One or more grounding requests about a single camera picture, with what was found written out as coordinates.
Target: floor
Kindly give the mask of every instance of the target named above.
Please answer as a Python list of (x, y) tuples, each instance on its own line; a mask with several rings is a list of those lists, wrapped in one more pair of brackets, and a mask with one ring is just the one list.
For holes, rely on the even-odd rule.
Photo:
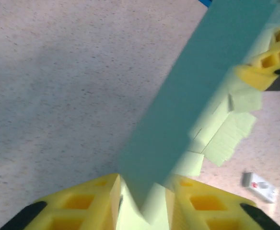
[[(0, 226), (41, 196), (117, 171), (205, 11), (197, 0), (0, 0)], [(256, 116), (233, 159), (204, 162), (201, 181), (248, 196), (247, 168), (280, 187), (280, 92)], [(280, 201), (276, 210), (280, 223)]]

